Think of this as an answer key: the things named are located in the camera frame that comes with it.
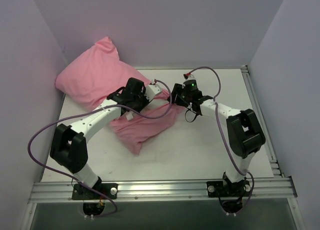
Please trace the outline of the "white pillow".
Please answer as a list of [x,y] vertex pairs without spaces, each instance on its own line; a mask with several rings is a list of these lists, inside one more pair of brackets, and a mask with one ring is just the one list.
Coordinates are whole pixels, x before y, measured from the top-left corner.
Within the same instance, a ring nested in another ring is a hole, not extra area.
[[[142,115],[147,115],[148,112],[150,111],[153,111],[153,110],[156,110],[160,107],[163,107],[165,105],[167,105],[169,102],[167,100],[164,100],[164,99],[153,99],[146,107],[144,107],[142,110],[141,110],[141,114]],[[134,117],[135,117],[135,113],[132,112],[132,111],[129,111],[129,112],[126,112],[124,114],[125,118],[128,120],[128,121],[131,121]]]

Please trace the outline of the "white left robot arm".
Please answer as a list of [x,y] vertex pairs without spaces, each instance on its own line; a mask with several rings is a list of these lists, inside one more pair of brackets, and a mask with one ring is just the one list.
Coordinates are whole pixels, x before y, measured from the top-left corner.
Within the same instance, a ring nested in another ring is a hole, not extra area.
[[111,93],[98,105],[98,112],[70,125],[62,123],[55,128],[49,155],[85,184],[82,192],[88,199],[95,200],[101,193],[101,187],[97,184],[99,177],[88,164],[88,141],[108,123],[128,111],[114,105],[123,105],[137,112],[146,107],[149,103],[146,90],[143,81],[131,77],[126,86]]

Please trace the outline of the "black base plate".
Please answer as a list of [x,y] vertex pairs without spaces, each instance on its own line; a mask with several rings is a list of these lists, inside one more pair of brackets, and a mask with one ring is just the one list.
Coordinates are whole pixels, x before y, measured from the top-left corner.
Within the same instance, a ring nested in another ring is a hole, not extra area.
[[[97,183],[92,187],[85,187],[83,184],[71,184],[73,190],[71,199],[79,201],[97,200],[97,202],[85,202],[82,205],[82,211],[85,216],[90,218],[102,218],[113,215],[118,212],[118,206],[115,200],[118,196],[117,183],[103,183],[99,178]],[[114,210],[106,211],[107,203],[111,203]]]
[[252,196],[252,188],[245,177],[239,182],[229,179],[213,180],[206,182],[207,196],[217,198],[221,208],[227,215],[236,215],[244,207],[243,198]]

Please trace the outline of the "aluminium back rail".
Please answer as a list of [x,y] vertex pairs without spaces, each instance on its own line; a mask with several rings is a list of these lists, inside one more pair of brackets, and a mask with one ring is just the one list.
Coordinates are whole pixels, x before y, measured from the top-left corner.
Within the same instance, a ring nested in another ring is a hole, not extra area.
[[137,70],[193,70],[193,69],[214,69],[214,70],[248,70],[248,65],[239,66],[134,66]]

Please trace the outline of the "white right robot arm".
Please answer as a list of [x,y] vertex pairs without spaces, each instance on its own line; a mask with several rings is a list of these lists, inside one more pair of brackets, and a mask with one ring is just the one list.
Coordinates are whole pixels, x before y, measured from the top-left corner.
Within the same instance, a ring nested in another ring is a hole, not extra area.
[[225,171],[228,180],[222,183],[222,190],[232,197],[240,191],[239,182],[249,174],[250,163],[265,144],[266,137],[254,110],[232,108],[217,102],[216,98],[204,95],[194,79],[176,83],[171,93],[173,104],[191,110],[196,116],[216,120],[231,161]]

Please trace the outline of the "aluminium front rail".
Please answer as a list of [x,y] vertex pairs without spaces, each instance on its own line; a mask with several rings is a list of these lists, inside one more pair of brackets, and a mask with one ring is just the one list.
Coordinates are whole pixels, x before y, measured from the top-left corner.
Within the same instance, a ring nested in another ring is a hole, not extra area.
[[[220,180],[174,180],[174,181],[119,181],[106,182],[106,193],[116,203],[184,201],[184,200],[228,200],[239,196],[277,199],[296,198],[294,183],[289,177],[255,178],[242,185],[239,193],[222,190]],[[29,203],[97,203],[104,198],[85,191],[71,182],[40,182],[32,187]]]

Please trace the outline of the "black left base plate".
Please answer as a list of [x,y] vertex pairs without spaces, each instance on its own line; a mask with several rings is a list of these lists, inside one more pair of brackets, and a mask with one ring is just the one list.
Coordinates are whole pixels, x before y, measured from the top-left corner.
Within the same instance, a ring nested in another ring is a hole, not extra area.
[[[82,205],[82,211],[85,216],[90,218],[102,218],[113,215],[118,212],[118,206],[115,200],[118,196],[117,183],[103,183],[99,178],[97,183],[92,187],[85,187],[83,184],[71,184],[73,190],[71,199],[79,201],[97,200],[97,202],[85,202]],[[111,203],[114,210],[106,211],[107,203]]]

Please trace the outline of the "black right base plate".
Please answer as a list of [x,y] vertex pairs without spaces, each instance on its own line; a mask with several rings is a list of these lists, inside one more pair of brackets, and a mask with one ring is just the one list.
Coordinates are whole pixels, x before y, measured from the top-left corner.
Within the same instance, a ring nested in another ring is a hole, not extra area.
[[245,177],[239,182],[229,179],[213,180],[206,182],[207,196],[217,198],[221,208],[227,215],[236,215],[244,207],[243,198],[252,196],[252,188]]

